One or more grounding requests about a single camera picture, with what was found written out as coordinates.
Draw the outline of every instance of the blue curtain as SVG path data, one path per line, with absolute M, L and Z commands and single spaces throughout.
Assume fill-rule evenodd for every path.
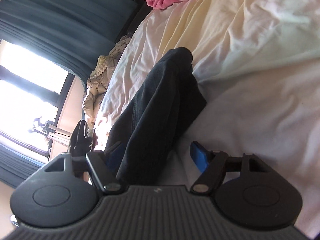
M 16 188 L 44 164 L 0 144 L 0 180 Z
M 134 0 L 1 0 L 0 38 L 64 66 L 86 83 L 136 7 Z

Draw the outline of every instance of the wrinkled sheet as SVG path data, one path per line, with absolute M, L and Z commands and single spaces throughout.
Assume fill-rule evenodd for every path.
M 190 187 L 190 143 L 256 154 L 302 194 L 296 226 L 320 231 L 320 0 L 190 0 L 153 10 L 111 79 L 97 149 L 154 64 L 171 48 L 194 56 L 208 104 L 172 151 L 159 184 Z

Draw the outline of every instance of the metal bolt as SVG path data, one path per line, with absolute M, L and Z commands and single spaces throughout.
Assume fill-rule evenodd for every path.
M 107 191 L 115 192 L 115 191 L 121 190 L 121 185 L 118 183 L 110 183 L 110 184 L 104 186 L 104 189 Z
M 206 193 L 209 190 L 209 187 L 205 184 L 196 184 L 192 189 L 198 193 Z

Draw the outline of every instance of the sunlight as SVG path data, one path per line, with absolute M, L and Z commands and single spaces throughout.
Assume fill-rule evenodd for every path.
M 0 47 L 0 65 L 39 86 L 57 93 L 61 92 L 68 75 L 67 71 L 11 43 L 2 41 Z M 0 130 L 47 151 L 45 136 L 40 133 L 29 133 L 28 130 L 33 127 L 33 120 L 40 116 L 43 117 L 43 122 L 54 121 L 58 109 L 5 81 L 0 80 L 0 90 Z

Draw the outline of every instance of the puffer jacket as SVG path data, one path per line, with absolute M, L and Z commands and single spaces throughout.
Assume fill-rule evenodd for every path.
M 130 37 L 123 36 L 110 51 L 108 56 L 100 56 L 95 70 L 92 71 L 90 78 L 87 81 L 88 89 L 86 96 L 84 97 L 82 108 L 89 128 L 94 127 L 97 113 L 108 89 L 111 77 L 130 40 Z

